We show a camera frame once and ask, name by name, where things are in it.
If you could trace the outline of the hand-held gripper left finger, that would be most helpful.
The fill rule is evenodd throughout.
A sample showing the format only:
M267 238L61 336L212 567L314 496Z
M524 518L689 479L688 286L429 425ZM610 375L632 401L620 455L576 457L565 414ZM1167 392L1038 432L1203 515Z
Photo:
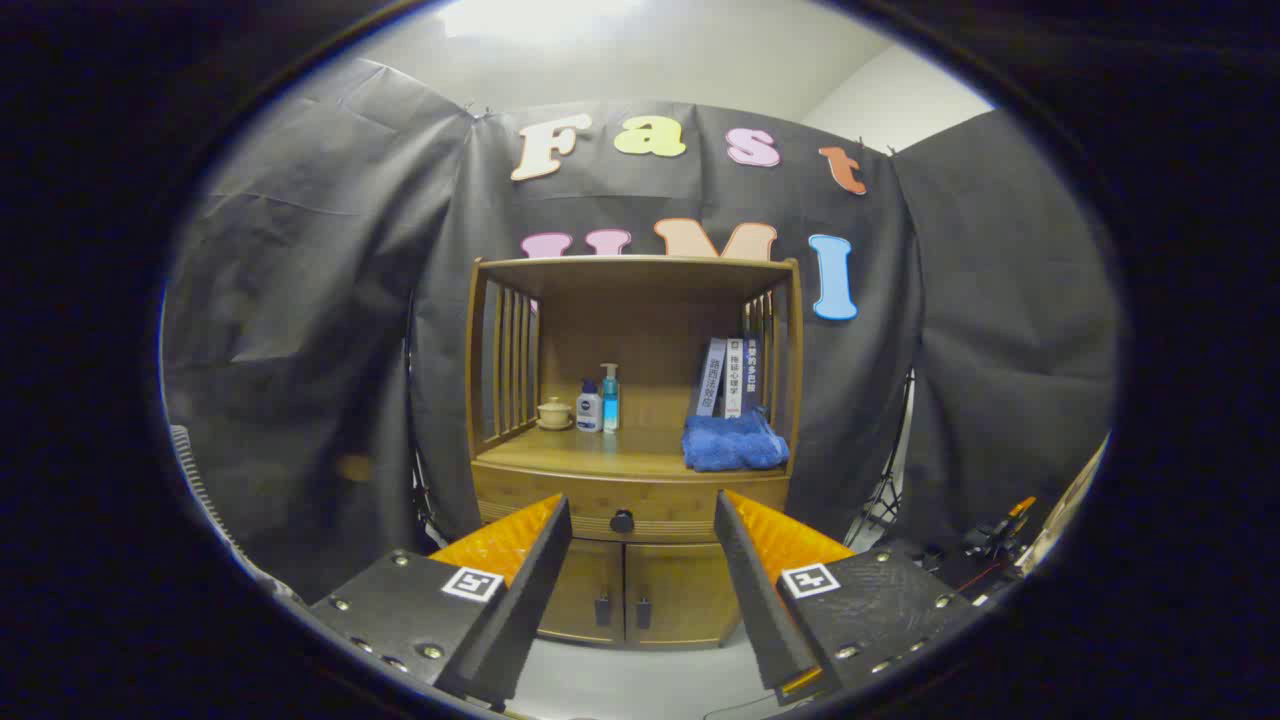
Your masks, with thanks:
M396 550L312 605L349 644L461 700L513 698L572 539L552 495L422 556Z

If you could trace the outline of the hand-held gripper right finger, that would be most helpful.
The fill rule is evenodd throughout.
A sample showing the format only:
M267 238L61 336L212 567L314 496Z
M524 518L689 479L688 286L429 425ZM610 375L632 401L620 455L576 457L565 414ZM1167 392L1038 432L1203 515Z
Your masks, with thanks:
M980 620L908 553L855 553L744 495L718 493L714 528L762 683L782 705L901 679Z

